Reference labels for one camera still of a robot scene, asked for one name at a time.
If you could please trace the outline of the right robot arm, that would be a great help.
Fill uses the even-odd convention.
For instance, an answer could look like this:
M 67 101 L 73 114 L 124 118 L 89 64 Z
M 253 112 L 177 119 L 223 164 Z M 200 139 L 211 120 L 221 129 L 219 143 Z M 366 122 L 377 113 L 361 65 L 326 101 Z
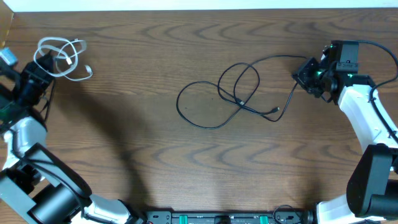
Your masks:
M 292 78 L 308 94 L 334 102 L 350 121 L 362 156 L 344 195 L 320 202 L 302 223 L 380 223 L 397 219 L 397 126 L 384 109 L 378 84 L 358 73 L 360 40 L 333 40 L 320 60 L 310 58 Z

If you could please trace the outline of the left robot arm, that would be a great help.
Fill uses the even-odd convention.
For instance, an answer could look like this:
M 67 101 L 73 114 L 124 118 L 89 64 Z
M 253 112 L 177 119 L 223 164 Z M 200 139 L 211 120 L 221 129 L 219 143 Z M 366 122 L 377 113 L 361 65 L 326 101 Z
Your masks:
M 47 117 L 36 109 L 54 83 L 53 57 L 22 72 L 17 59 L 1 50 L 1 75 L 12 80 L 12 90 L 1 87 L 1 134 L 7 158 L 1 171 L 1 200 L 27 223 L 145 223 L 147 217 L 121 200 L 92 193 L 74 170 L 46 148 Z

